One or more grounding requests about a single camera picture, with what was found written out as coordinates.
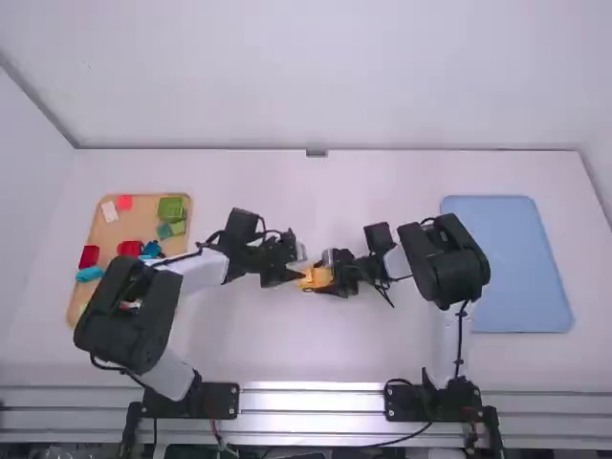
green block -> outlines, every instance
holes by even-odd
[[[172,230],[173,236],[180,236],[181,234],[185,234],[186,232],[185,220],[181,220],[180,222],[176,222],[176,223],[171,223],[170,229]]]
[[[183,207],[183,198],[171,196],[161,198],[157,206],[157,216],[160,220],[168,223],[175,223],[186,218],[186,210]]]
[[[160,236],[160,239],[164,240],[168,237],[172,237],[174,234],[172,233],[172,228],[168,223],[162,223],[157,227],[157,235]]]

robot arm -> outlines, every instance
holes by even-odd
[[[114,368],[171,401],[197,392],[197,372],[166,349],[179,296],[246,273],[258,273],[263,288],[303,276],[287,268],[306,256],[291,229],[267,237],[256,230],[260,220],[235,208],[225,229],[196,244],[196,251],[163,260],[113,259],[76,325],[76,347],[96,366],[103,366],[98,360],[118,364]]]
[[[262,288],[299,279],[305,291],[341,297],[357,295],[360,282],[366,282],[392,306],[386,294],[391,284],[413,277],[421,295],[435,304],[435,384],[424,369],[422,385],[386,386],[387,420],[429,424],[433,419],[468,420],[472,426],[486,422],[493,432],[496,412],[482,406],[478,387],[464,376],[461,355],[462,335],[469,334],[462,328],[468,303],[480,297],[491,270],[454,214],[398,227],[400,243],[393,241],[387,223],[365,227],[370,250],[366,256],[329,249],[306,274],[290,268],[306,259],[304,246],[291,229],[267,231],[264,224],[264,230],[257,232],[260,220],[263,223],[259,215],[235,208],[225,229],[198,243],[196,251],[164,260],[119,256],[108,266],[76,325],[75,345],[90,354],[95,366],[125,373],[145,388],[142,403],[136,410],[128,409],[125,431],[129,426],[132,433],[124,435],[124,444],[133,442],[135,424],[130,416],[236,418],[238,384],[203,382],[166,346],[180,295],[226,284],[246,273],[259,274]],[[453,326],[457,321],[459,327]],[[98,359],[120,366],[100,365]],[[466,418],[466,407],[483,414],[478,414],[479,419]]]

yellow object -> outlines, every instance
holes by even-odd
[[[304,274],[305,277],[297,281],[297,287],[301,290],[320,289],[334,280],[331,268],[308,268]]]

white block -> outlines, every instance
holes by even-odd
[[[112,201],[106,201],[105,203],[102,203],[101,207],[106,223],[111,223],[119,220],[119,215],[117,214],[115,203],[113,203]]]

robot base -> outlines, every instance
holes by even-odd
[[[465,377],[451,380],[447,387],[437,389],[424,369],[421,385],[391,380],[385,386],[384,416],[391,423],[482,422],[480,389]]]
[[[152,389],[144,390],[143,418],[232,420],[238,417],[240,386],[234,382],[202,382],[199,374],[187,395],[174,402]]]

